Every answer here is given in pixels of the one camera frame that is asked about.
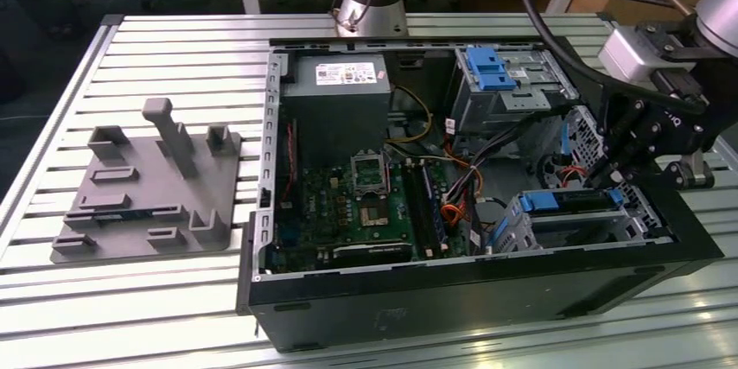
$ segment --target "dark floor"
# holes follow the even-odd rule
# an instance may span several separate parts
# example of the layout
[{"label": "dark floor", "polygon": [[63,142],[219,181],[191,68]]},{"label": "dark floor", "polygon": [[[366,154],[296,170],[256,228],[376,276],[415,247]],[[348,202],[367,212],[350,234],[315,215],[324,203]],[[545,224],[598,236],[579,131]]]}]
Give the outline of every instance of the dark floor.
[{"label": "dark floor", "polygon": [[[408,12],[519,11],[515,1],[406,0],[406,8]],[[324,13],[330,3],[262,0],[262,9],[263,13]],[[0,0],[0,197],[13,182],[103,16],[240,13],[242,0]],[[17,89],[16,80],[24,84],[23,92],[9,99]],[[738,129],[733,128],[726,137],[730,143],[738,143]]]}]

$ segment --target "slotted metal table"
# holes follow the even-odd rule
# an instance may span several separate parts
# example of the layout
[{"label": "slotted metal table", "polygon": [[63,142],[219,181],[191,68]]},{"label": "slotted metal table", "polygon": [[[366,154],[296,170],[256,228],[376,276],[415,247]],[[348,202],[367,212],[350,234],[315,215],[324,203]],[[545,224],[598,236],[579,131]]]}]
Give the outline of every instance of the slotted metal table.
[{"label": "slotted metal table", "polygon": [[[547,17],[585,61],[611,25]],[[523,15],[411,15],[418,36],[535,35]],[[256,196],[268,40],[334,34],[324,16],[127,16],[95,36],[0,206],[0,367],[661,367],[738,364],[738,157],[706,154],[717,186],[683,194],[726,258],[603,315],[279,354],[234,313],[242,231],[216,254],[128,264],[53,265],[51,240],[99,124],[156,134],[140,115],[167,96],[191,133],[224,122],[243,137],[234,223]]]}]

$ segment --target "green circuit board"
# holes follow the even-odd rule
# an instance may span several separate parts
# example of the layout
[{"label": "green circuit board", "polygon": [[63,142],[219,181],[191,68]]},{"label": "green circuit board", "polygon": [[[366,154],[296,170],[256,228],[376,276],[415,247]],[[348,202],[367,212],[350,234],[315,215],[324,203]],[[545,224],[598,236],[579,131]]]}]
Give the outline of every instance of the green circuit board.
[{"label": "green circuit board", "polygon": [[[300,214],[276,221],[280,247],[272,255],[276,272],[315,270],[320,250],[362,243],[406,242],[412,245],[412,261],[420,259],[404,198],[402,165],[390,164],[383,169],[388,185],[383,197],[355,195],[350,164],[302,171]],[[437,185],[434,191],[441,195],[447,186],[443,167],[430,163],[428,172]],[[360,185],[380,181],[372,169],[359,168],[358,175]],[[461,240],[450,238],[447,244],[450,256],[463,254]]]}]

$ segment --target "motherboard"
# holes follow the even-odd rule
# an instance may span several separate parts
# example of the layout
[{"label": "motherboard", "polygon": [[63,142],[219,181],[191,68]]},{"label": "motherboard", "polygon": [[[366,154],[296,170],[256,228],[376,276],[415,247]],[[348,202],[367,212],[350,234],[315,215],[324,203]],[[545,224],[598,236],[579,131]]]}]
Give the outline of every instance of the motherboard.
[{"label": "motherboard", "polygon": [[439,162],[386,162],[374,153],[304,169],[298,202],[276,220],[274,272],[465,255],[463,241],[439,217],[447,186]]}]

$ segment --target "open computer chassis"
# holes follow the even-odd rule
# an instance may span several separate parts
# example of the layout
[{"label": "open computer chassis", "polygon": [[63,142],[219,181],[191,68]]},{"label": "open computer chassis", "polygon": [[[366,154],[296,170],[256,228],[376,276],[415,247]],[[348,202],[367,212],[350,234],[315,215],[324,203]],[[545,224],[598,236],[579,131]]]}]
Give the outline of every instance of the open computer chassis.
[{"label": "open computer chassis", "polygon": [[[559,41],[573,51],[566,39]],[[466,56],[466,48],[479,45],[538,50],[545,54],[549,68],[555,70],[558,82],[565,85],[561,93],[565,89],[575,91],[573,102],[578,105],[573,105],[565,117],[555,119],[557,125],[541,124],[537,130],[533,129],[530,135],[537,139],[530,140],[527,146],[531,151],[539,152],[541,157],[551,148],[550,137],[559,134],[562,124],[569,124],[570,129],[581,131],[581,139],[573,142],[573,147],[581,152],[581,164],[590,167],[601,154],[601,137],[589,108],[598,103],[601,88],[570,68],[558,65],[538,40],[506,40],[505,44],[479,39],[300,40],[274,46],[267,67],[259,205],[243,234],[236,311],[240,315],[256,316],[279,351],[599,314],[658,282],[693,273],[722,257],[674,190],[622,185],[623,197],[630,199],[638,210],[633,223],[642,228],[639,237],[633,240],[618,239],[566,249],[537,247],[535,250],[493,251],[491,254],[487,251],[453,258],[415,258],[402,264],[302,272],[274,272],[268,269],[267,252],[276,242],[276,210],[280,204],[278,159],[286,157],[279,147],[284,140],[279,106],[295,56],[399,51],[396,60],[387,62],[390,78],[396,68],[412,71],[430,67],[430,72],[438,73],[434,57],[451,57],[454,62],[449,67],[454,74],[449,77],[449,90],[454,96],[451,100],[443,97],[426,97],[426,100],[441,116],[438,118],[457,117],[459,121],[471,114],[473,106],[465,103],[471,102],[474,95],[470,94],[467,81],[475,80],[461,59]],[[403,105],[398,101],[392,99],[390,117],[403,113]],[[466,106],[466,110],[461,110],[459,105]],[[461,150],[463,146],[471,149],[474,144],[454,143],[454,150]],[[525,147],[526,143],[521,141],[519,146]],[[487,181],[503,183],[506,177],[507,174],[499,174],[490,176]]]}]

